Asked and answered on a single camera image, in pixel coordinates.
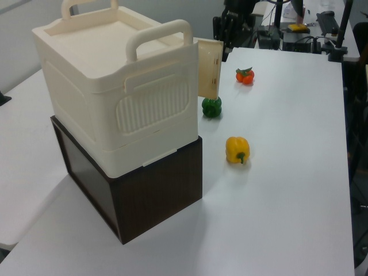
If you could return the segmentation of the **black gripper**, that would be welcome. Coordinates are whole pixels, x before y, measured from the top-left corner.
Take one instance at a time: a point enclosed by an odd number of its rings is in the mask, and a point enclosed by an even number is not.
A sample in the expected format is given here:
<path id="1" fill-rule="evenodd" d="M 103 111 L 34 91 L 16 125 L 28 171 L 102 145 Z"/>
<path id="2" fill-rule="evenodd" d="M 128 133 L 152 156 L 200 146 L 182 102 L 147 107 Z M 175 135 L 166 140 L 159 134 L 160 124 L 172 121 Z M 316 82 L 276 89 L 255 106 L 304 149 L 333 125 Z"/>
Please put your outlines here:
<path id="1" fill-rule="evenodd" d="M 224 32 L 224 53 L 229 54 L 236 47 L 237 32 L 251 31 L 248 19 L 251 13 L 249 7 L 226 6 L 220 17 L 213 17 L 213 38 L 219 40 L 219 33 Z"/>

